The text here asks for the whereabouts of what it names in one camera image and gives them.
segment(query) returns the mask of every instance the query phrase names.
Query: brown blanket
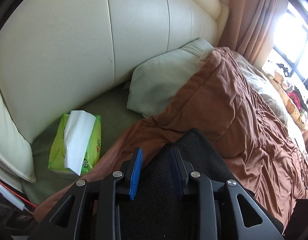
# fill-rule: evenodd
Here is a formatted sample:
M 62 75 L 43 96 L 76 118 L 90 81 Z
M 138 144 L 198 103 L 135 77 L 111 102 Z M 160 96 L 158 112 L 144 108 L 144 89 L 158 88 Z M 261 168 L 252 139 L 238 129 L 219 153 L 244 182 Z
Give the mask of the brown blanket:
M 130 159 L 135 147 L 143 149 L 146 165 L 165 143 L 191 128 L 207 136 L 242 185 L 286 226 L 295 200 L 308 198 L 308 163 L 228 48 L 215 49 L 163 113 L 136 122 L 83 178 L 103 179 Z M 38 206 L 35 218 L 41 221 L 67 189 Z

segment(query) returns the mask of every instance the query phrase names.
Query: cable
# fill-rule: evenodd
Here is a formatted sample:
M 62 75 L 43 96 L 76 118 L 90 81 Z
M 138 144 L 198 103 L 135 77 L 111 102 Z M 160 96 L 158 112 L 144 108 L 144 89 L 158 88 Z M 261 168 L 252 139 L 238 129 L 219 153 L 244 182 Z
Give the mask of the cable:
M 13 190 L 11 190 L 9 187 L 5 186 L 5 184 L 3 182 L 0 181 L 0 184 L 6 188 L 9 192 L 11 192 L 12 194 L 14 194 L 15 196 L 17 196 L 18 198 L 20 198 L 21 200 L 23 200 L 24 202 L 26 202 L 27 204 L 31 205 L 34 208 L 37 208 L 36 205 L 34 205 L 32 202 L 28 201 L 27 199 L 23 198 L 22 196 L 18 195 L 17 193 L 15 193 Z

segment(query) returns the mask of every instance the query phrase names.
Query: tissue pack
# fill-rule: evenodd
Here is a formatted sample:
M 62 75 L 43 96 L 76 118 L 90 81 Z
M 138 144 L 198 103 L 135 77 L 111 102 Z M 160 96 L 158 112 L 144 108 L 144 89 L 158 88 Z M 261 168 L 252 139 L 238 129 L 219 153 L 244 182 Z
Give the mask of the tissue pack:
M 66 149 L 64 145 L 64 130 L 69 119 L 69 114 L 63 114 L 57 134 L 52 144 L 50 158 L 48 161 L 48 169 L 59 174 L 61 177 L 69 179 L 77 179 L 78 175 L 70 169 L 64 167 Z M 101 152 L 101 117 L 95 115 L 95 123 L 89 139 L 84 161 L 82 163 L 81 175 L 89 172 L 100 160 Z

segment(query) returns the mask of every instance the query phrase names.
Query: logo on tissue pack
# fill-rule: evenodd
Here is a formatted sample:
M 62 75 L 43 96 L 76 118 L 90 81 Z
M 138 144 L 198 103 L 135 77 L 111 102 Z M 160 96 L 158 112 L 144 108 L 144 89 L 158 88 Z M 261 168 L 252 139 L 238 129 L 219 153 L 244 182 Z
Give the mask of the logo on tissue pack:
M 100 150 L 101 150 L 101 141 L 100 139 L 97 139 L 97 147 L 96 147 L 97 153 L 100 153 Z
M 87 168 L 88 167 L 87 159 L 84 159 L 82 167 L 83 168 Z

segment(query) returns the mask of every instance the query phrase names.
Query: green bed sheet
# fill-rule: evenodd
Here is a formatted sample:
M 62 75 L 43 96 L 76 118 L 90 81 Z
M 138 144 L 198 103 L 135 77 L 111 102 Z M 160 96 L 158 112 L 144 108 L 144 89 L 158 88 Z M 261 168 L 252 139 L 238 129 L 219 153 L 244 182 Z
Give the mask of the green bed sheet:
M 80 108 L 93 115 L 100 115 L 102 118 L 102 155 L 129 126 L 143 118 L 141 114 L 126 108 L 128 94 L 129 90 L 123 90 L 121 85 Z M 22 186 L 28 198 L 37 205 L 73 182 L 71 179 L 56 175 L 47 168 L 59 122 L 60 119 L 47 128 L 31 146 L 37 182 L 30 183 L 22 180 Z

